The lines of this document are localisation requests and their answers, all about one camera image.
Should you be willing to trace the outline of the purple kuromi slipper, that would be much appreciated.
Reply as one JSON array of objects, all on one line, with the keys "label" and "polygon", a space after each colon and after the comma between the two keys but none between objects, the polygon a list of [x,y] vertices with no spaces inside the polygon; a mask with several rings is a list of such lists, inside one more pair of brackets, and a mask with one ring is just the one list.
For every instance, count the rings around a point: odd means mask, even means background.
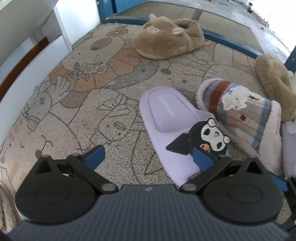
[{"label": "purple kuromi slipper", "polygon": [[285,177],[295,177],[296,133],[295,123],[291,121],[282,124],[282,158]]},{"label": "purple kuromi slipper", "polygon": [[230,138],[214,115],[196,109],[171,87],[155,87],[140,98],[140,113],[156,154],[177,186],[228,152]]}]

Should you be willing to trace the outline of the striped knit slipper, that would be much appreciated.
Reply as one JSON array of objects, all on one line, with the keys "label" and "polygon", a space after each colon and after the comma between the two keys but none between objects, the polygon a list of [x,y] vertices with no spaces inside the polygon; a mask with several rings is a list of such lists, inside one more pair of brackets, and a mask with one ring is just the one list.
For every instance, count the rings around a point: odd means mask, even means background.
[{"label": "striped knit slipper", "polygon": [[256,156],[265,168],[282,173],[281,106],[248,88],[213,78],[196,94],[197,107],[214,114],[217,126],[237,148]]}]

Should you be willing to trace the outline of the cartoon patterned door mat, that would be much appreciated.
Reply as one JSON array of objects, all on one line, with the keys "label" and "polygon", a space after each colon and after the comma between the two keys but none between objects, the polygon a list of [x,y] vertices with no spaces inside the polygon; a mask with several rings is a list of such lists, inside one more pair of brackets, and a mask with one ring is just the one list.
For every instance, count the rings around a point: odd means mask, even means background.
[{"label": "cartoon patterned door mat", "polygon": [[1,145],[1,230],[20,219],[15,193],[42,155],[63,159],[104,145],[97,173],[118,186],[170,184],[139,110],[141,95],[156,86],[196,103],[209,78],[222,78],[265,96],[253,58],[207,40],[193,52],[147,59],[134,48],[137,25],[100,25],[32,91]]}]

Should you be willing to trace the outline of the brown fluffy animal slipper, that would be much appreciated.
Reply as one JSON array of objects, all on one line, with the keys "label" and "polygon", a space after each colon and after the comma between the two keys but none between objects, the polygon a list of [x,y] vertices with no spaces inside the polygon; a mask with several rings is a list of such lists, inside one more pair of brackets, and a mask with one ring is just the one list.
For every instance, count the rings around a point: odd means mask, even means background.
[{"label": "brown fluffy animal slipper", "polygon": [[170,20],[149,15],[149,21],[135,34],[138,54],[165,60],[195,51],[203,46],[205,37],[199,24],[191,19]]}]

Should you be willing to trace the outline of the woven straw outdoor mat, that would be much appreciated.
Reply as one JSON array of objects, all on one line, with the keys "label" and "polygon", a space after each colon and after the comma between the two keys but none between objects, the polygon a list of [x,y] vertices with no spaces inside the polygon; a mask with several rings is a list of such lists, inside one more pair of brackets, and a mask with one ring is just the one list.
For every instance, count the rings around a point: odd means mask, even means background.
[{"label": "woven straw outdoor mat", "polygon": [[170,20],[192,19],[197,21],[204,30],[231,38],[263,53],[262,47],[250,27],[203,9],[158,1],[146,1],[117,14],[133,17],[149,17],[149,14],[154,14],[165,16]]}]

